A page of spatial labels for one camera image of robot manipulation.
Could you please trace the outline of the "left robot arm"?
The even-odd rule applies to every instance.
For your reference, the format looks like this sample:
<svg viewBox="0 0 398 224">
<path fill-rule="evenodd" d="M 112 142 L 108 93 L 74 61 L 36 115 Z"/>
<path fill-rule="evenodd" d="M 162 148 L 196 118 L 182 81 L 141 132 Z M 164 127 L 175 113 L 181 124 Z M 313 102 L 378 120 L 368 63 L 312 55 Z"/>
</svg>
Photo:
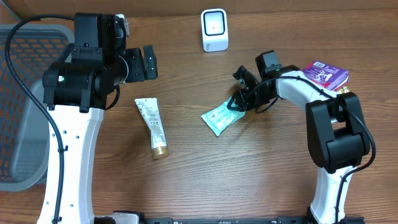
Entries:
<svg viewBox="0 0 398 224">
<path fill-rule="evenodd" d="M 126 48 L 129 25 L 122 14 L 75 15 L 70 61 L 44 73 L 50 130 L 44 204 L 39 223 L 142 223 L 136 212 L 95 216 L 91 190 L 96 140 L 107 97 L 124 83 L 154 80 L 157 59 L 150 45 Z"/>
</svg>

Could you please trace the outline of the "green yellow juice carton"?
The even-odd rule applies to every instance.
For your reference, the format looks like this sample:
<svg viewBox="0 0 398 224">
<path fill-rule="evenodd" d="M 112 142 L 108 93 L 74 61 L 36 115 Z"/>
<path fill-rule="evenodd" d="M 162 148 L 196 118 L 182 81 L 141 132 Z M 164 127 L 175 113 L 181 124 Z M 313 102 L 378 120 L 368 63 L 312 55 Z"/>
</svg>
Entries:
<svg viewBox="0 0 398 224">
<path fill-rule="evenodd" d="M 344 94 L 350 92 L 350 89 L 347 86 L 340 86 L 339 88 L 335 89 L 337 94 Z"/>
</svg>

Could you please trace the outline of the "teal wipes packet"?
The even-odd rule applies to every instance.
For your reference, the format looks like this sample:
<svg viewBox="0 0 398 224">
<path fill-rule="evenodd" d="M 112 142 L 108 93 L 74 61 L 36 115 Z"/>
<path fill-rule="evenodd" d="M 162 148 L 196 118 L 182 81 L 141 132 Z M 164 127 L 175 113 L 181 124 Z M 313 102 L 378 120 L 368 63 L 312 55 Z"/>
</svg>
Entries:
<svg viewBox="0 0 398 224">
<path fill-rule="evenodd" d="M 201 118 L 208 125 L 208 127 L 219 137 L 220 134 L 228 127 L 241 119 L 246 113 L 243 111 L 235 111 L 228 108 L 228 103 L 231 98 L 228 98 L 219 107 L 203 114 Z"/>
</svg>

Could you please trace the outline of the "white tube gold cap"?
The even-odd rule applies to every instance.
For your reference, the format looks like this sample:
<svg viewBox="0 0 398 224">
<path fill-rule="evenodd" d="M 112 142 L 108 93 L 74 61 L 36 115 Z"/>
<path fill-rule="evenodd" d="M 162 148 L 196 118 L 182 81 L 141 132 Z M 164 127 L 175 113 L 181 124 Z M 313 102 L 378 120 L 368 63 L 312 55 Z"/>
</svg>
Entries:
<svg viewBox="0 0 398 224">
<path fill-rule="evenodd" d="M 138 98 L 135 103 L 150 131 L 151 152 L 154 159 L 169 155 L 157 98 Z"/>
</svg>

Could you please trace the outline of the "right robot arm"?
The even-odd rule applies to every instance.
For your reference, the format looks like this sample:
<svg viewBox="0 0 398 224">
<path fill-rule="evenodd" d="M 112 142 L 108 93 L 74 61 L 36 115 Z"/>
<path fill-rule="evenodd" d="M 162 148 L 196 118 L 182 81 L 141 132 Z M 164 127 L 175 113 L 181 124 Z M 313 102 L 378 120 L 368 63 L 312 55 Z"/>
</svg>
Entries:
<svg viewBox="0 0 398 224">
<path fill-rule="evenodd" d="M 234 73 L 243 88 L 232 95 L 228 108 L 259 113 L 260 106 L 271 107 L 274 99 L 281 98 L 305 113 L 308 151 L 318 175 L 303 222 L 364 223 L 363 217 L 347 217 L 344 211 L 353 174 L 369 167 L 376 156 L 357 95 L 327 90 L 295 65 L 281 65 L 273 50 L 257 56 L 256 65 L 259 78 L 244 66 Z"/>
</svg>

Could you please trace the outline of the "red purple pad package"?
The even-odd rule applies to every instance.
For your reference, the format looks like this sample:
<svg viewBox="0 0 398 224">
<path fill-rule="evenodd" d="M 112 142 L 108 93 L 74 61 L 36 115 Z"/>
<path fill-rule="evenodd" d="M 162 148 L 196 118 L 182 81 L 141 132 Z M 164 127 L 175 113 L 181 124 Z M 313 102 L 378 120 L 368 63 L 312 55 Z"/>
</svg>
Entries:
<svg viewBox="0 0 398 224">
<path fill-rule="evenodd" d="M 348 86 L 349 83 L 349 71 L 347 69 L 338 68 L 318 60 L 314 60 L 302 71 L 307 78 L 327 90 L 335 91 L 340 86 Z"/>
</svg>

